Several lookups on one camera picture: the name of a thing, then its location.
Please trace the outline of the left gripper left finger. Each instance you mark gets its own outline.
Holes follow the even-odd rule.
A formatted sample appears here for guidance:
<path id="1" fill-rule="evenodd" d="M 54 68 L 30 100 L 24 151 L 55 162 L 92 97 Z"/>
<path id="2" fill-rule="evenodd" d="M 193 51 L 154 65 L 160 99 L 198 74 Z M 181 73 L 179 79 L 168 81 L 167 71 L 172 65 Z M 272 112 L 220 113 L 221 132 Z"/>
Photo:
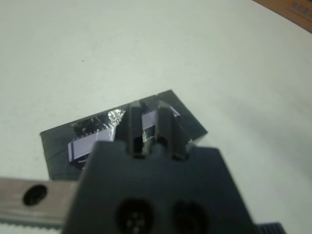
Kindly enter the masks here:
<path id="1" fill-rule="evenodd" d="M 142 119 L 140 102 L 127 105 L 126 111 L 116 127 L 113 157 L 143 159 Z"/>

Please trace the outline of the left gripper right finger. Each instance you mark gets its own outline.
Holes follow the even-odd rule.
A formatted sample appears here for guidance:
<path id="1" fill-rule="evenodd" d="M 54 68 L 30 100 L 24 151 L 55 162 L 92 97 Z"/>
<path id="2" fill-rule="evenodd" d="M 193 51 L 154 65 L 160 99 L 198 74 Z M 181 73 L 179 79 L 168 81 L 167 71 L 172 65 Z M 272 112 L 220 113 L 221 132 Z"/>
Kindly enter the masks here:
<path id="1" fill-rule="evenodd" d="M 170 105 L 164 101 L 158 102 L 155 137 L 170 159 L 187 160 L 187 137 Z"/>

